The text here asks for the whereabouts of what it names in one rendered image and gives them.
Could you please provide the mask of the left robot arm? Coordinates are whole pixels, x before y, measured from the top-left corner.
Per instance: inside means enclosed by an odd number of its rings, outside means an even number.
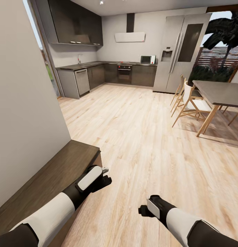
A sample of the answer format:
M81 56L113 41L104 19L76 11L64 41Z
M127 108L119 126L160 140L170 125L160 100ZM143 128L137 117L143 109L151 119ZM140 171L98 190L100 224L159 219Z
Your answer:
M0 247L48 247L88 195L112 183L108 167L92 166L45 206L0 236Z

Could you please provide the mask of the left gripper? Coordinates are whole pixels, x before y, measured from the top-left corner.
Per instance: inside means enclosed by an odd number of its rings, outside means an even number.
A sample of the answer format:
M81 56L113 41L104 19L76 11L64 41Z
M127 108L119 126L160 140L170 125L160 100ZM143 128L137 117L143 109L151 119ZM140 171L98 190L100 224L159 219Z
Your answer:
M92 193L104 188L105 186L108 186L112 183L111 177L108 177L108 175L103 176L103 183L100 186L95 186Z

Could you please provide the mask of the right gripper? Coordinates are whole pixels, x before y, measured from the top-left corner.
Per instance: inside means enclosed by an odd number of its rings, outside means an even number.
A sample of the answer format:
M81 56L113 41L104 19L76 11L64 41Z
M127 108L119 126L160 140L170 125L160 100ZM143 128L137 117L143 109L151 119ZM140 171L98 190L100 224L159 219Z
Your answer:
M147 205L141 205L140 208L138 208L138 213L141 214L143 217L155 217L148 211Z

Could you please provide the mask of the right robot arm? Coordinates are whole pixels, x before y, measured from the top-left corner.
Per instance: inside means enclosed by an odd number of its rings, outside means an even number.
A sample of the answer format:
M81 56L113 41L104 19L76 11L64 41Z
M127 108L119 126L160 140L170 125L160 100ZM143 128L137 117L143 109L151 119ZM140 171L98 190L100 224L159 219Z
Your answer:
M238 247L237 240L225 236L212 223L184 212L160 195L147 195L147 205L141 205L138 213L143 217L156 217L182 247Z

